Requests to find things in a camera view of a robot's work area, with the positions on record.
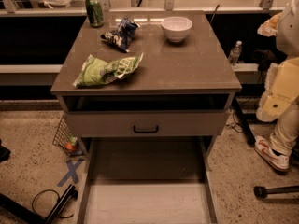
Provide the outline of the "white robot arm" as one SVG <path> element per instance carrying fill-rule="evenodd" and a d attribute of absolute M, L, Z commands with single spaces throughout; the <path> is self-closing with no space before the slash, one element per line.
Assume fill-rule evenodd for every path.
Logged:
<path fill-rule="evenodd" d="M 258 29 L 276 37 L 276 47 L 287 55 L 281 64 L 271 63 L 256 117 L 271 122 L 279 118 L 299 96 L 299 0 L 291 0 L 281 13 Z"/>

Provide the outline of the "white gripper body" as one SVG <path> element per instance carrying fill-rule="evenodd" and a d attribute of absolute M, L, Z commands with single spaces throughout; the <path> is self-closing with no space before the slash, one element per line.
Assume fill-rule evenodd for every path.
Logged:
<path fill-rule="evenodd" d="M 299 58 L 272 63 L 264 83 L 256 117 L 263 122 L 279 118 L 299 96 Z"/>

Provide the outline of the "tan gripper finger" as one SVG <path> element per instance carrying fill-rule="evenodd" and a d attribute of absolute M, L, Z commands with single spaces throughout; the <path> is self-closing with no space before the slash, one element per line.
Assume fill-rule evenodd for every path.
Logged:
<path fill-rule="evenodd" d="M 278 13 L 272 16 L 269 20 L 265 21 L 257 30 L 259 35 L 263 36 L 276 36 L 278 30 L 278 22 L 280 20 L 281 14 Z"/>

